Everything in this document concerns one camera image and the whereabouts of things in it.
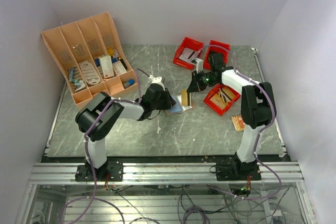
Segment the gold credit card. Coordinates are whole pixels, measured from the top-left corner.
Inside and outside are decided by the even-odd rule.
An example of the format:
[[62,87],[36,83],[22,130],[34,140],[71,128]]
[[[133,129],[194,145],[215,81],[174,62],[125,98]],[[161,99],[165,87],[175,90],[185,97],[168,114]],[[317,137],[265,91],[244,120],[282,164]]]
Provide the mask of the gold credit card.
[[181,91],[181,105],[192,106],[192,96],[186,89]]

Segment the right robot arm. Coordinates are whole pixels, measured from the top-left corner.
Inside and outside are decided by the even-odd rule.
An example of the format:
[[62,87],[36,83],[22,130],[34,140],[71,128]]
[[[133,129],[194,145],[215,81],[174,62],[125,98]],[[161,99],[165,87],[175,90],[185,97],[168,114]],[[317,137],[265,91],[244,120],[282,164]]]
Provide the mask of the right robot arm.
[[201,92],[215,84],[223,84],[240,94],[240,114],[245,128],[231,172],[236,179],[241,180],[255,167],[262,133],[274,123],[276,117],[272,85],[255,81],[236,68],[226,66],[221,54],[212,54],[209,59],[209,72],[204,72],[202,59],[193,60],[196,70],[192,72],[187,93]]

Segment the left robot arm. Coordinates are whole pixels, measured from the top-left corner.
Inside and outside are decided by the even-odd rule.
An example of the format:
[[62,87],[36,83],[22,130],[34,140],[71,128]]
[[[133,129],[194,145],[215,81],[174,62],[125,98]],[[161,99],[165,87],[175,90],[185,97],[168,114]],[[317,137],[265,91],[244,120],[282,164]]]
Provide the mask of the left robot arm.
[[164,111],[176,105],[167,88],[151,84],[145,94],[134,101],[116,99],[100,92],[76,115],[75,122],[85,138],[86,160],[77,167],[77,182],[123,179],[123,165],[118,160],[108,160],[106,136],[118,119],[143,121],[153,111]]

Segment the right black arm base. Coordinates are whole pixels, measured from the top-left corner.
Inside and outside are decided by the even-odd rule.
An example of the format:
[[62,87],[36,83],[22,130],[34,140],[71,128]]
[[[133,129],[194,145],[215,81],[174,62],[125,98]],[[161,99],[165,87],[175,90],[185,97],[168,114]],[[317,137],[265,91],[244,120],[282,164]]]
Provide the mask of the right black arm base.
[[209,171],[216,175],[217,181],[261,180],[260,169],[256,161],[242,163],[240,160],[230,160],[212,165]]

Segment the red bin with gold cards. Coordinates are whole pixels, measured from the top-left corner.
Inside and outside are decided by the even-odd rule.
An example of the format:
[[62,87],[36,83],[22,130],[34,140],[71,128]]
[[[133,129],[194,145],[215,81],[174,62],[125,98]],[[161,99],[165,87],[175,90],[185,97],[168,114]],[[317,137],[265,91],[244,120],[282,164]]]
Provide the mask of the red bin with gold cards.
[[222,116],[239,98],[240,94],[232,88],[217,84],[207,94],[203,102],[219,116]]

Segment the red bin with black cards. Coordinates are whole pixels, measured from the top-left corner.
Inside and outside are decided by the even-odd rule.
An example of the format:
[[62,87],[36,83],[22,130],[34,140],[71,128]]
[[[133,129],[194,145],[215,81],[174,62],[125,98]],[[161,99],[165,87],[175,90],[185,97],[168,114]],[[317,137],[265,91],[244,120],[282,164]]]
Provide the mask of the red bin with black cards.
[[216,53],[221,54],[223,56],[224,63],[227,63],[229,51],[230,51],[230,44],[225,44],[223,42],[216,40],[210,40],[209,47],[207,47],[206,49],[203,67],[207,70],[211,69],[209,57],[210,55]]

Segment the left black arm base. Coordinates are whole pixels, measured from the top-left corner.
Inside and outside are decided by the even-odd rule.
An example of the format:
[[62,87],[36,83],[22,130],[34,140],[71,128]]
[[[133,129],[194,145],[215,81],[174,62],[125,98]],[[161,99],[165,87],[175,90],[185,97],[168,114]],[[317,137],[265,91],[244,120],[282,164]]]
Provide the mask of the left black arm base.
[[[121,182],[123,179],[123,165],[118,161],[107,161],[100,168],[94,168],[97,181]],[[88,162],[79,165],[75,174],[77,182],[93,182],[93,170]]]

